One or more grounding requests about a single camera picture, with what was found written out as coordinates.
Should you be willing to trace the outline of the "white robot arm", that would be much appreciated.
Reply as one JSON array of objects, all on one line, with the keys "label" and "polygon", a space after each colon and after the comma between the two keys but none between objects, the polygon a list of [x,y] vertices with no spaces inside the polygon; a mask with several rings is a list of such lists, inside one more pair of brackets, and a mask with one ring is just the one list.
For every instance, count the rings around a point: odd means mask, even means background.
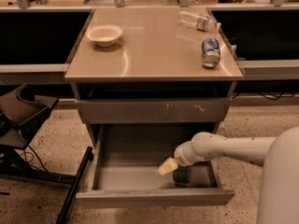
[{"label": "white robot arm", "polygon": [[299,127],[277,136],[226,137],[200,132],[176,147],[158,168],[166,175],[180,167],[227,158],[261,170],[256,224],[299,224]]}]

